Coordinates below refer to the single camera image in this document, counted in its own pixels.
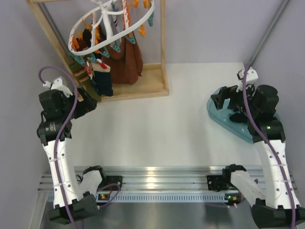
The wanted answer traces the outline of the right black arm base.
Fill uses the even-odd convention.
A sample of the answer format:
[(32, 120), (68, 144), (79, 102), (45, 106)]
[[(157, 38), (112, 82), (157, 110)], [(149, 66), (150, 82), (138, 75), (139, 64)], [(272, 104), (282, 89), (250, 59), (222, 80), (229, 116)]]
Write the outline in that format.
[(209, 191), (224, 192), (225, 204), (228, 206), (238, 205), (242, 202), (241, 192), (222, 175), (208, 175), (207, 185)]

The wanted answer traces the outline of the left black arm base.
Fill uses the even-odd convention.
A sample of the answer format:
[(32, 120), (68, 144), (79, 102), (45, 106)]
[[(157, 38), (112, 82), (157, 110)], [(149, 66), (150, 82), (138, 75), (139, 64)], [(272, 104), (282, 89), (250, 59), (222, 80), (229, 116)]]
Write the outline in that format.
[(122, 176), (89, 177), (83, 175), (80, 189), (83, 195), (93, 194), (98, 206), (109, 205), (117, 201), (122, 189)]

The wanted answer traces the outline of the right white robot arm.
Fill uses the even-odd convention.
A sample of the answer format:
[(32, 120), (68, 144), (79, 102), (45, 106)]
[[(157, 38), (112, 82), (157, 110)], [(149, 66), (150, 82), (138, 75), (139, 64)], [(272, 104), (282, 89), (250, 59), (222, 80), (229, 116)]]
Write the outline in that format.
[(304, 223), (305, 209), (301, 206), (289, 176), (285, 153), (285, 131), (275, 116), (278, 91), (269, 85), (245, 90), (221, 87), (211, 95), (217, 111), (227, 109), (232, 123), (246, 124), (263, 167), (265, 190), (262, 190), (242, 165), (231, 164), (223, 169), (222, 183), (227, 189), (238, 189), (251, 206), (258, 228), (285, 228)]

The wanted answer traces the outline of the black sock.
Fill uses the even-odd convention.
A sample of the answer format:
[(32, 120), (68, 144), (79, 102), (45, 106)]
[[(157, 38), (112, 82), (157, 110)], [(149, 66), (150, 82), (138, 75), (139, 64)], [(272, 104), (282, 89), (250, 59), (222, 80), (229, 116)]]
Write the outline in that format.
[(230, 121), (239, 124), (247, 124), (248, 117), (243, 113), (234, 113), (229, 117)]

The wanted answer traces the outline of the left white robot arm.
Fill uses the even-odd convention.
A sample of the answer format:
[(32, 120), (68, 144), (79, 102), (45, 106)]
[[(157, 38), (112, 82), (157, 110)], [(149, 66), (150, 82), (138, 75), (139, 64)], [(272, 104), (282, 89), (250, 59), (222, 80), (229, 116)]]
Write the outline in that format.
[(72, 119), (94, 110), (97, 101), (83, 87), (77, 88), (83, 100), (74, 94), (68, 95), (59, 89), (51, 89), (39, 95), (41, 123), (37, 129), (42, 147), (51, 169), (54, 200), (53, 210), (48, 213), (50, 221), (68, 225), (95, 215), (95, 194), (107, 186), (108, 179), (101, 166), (84, 170), (78, 182), (69, 152), (72, 145)]

